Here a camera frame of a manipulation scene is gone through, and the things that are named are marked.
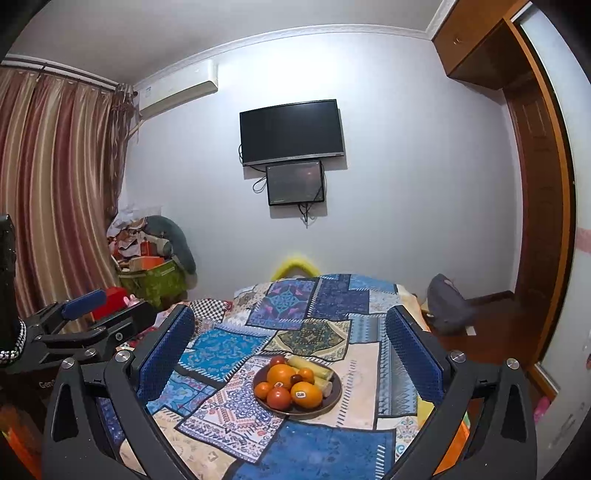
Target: cable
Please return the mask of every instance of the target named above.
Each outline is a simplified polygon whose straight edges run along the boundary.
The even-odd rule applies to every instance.
[[[322,170],[322,178],[324,179],[324,184],[326,184],[326,173],[324,172],[324,165],[322,164],[322,162],[320,162],[320,169]],[[318,195],[319,195],[320,191],[322,190],[322,187],[323,187],[323,183],[320,182],[320,187],[318,188],[318,192],[316,192],[316,195],[314,195],[314,199],[311,202],[304,202],[304,203],[297,204],[297,208],[303,217],[303,221],[304,221],[306,228],[308,227],[308,218],[309,218],[310,209],[312,208],[312,206],[314,205],[314,202],[318,198]],[[326,188],[324,189],[324,201],[326,201]]]
[[[242,163],[242,144],[238,145],[238,158],[240,158],[240,165],[242,165],[242,166],[244,167],[244,163]],[[259,172],[261,172],[261,173],[264,173],[264,174],[265,174],[265,176],[264,176],[264,177],[262,177],[262,178],[258,179],[258,180],[257,180],[257,181],[254,183],[254,185],[252,186],[252,191],[253,191],[254,193],[262,193],[262,192],[264,192],[264,191],[265,191],[265,187],[267,186],[267,171],[266,171],[266,170],[260,170],[259,168],[255,168],[255,167],[253,167],[253,166],[251,166],[251,165],[246,165],[246,166],[247,166],[247,167],[250,167],[250,168],[252,168],[253,170],[256,170],[256,171],[259,171]],[[263,180],[265,181],[265,183],[263,183],[263,185],[262,185],[262,187],[261,187],[261,188],[257,189],[257,187],[256,187],[256,186],[257,186],[257,185],[258,185],[260,182],[262,182]]]
[[[238,158],[240,158],[240,165],[244,166],[244,163],[242,163],[242,144],[238,145]],[[261,170],[260,168],[253,167],[252,165],[247,165],[247,167],[250,167],[253,170],[259,171],[261,173],[267,173],[265,170]]]
[[[264,183],[262,184],[262,187],[257,189],[256,186],[257,184],[259,184],[260,182],[264,181]],[[265,191],[265,187],[267,186],[267,176],[265,175],[264,177],[261,177],[260,179],[258,179],[252,186],[252,191],[254,193],[262,193]]]

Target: striped curtain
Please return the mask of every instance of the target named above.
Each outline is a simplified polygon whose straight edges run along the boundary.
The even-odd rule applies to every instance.
[[[117,282],[105,232],[125,161],[117,122],[131,119],[118,94],[0,67],[0,212],[17,234],[21,317]]]

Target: metal screw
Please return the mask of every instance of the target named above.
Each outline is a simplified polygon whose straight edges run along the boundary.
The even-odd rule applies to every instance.
[[[449,356],[452,357],[452,360],[457,364],[462,364],[466,361],[466,354],[459,350],[452,350]]]
[[[126,362],[127,360],[129,360],[130,356],[131,356],[131,353],[129,353],[129,350],[120,350],[115,355],[115,361],[122,364],[123,362]]]
[[[72,368],[72,366],[74,365],[74,362],[75,362],[75,360],[71,356],[69,356],[61,363],[61,367],[62,368]]]
[[[519,362],[514,358],[508,358],[507,366],[512,370],[517,370],[519,368]]]

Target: wooden door frame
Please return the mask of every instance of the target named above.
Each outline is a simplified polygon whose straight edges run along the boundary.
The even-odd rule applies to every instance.
[[[550,85],[541,62],[536,55],[534,49],[530,47],[525,35],[513,24],[511,17],[515,12],[508,12],[503,21],[507,24],[523,53],[525,54],[530,67],[534,73],[535,79],[542,92],[542,97],[552,124],[553,134],[556,139],[556,146],[558,149],[558,159],[560,162],[560,182],[562,186],[562,203],[563,203],[563,221],[561,233],[560,256],[558,260],[558,272],[556,283],[550,299],[550,306],[544,319],[543,328],[540,338],[537,343],[533,355],[532,365],[539,361],[545,353],[558,318],[560,316],[562,305],[564,303],[564,296],[566,295],[566,288],[570,276],[570,268],[572,264],[572,257],[574,251],[574,229],[575,229],[575,196],[574,196],[574,173],[573,162],[570,155],[570,147],[562,114],[558,106],[558,102],[554,95],[554,91]]]

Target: small display screen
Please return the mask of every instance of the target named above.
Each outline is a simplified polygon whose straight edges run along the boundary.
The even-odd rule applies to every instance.
[[[269,205],[324,202],[322,164],[319,161],[267,167]]]

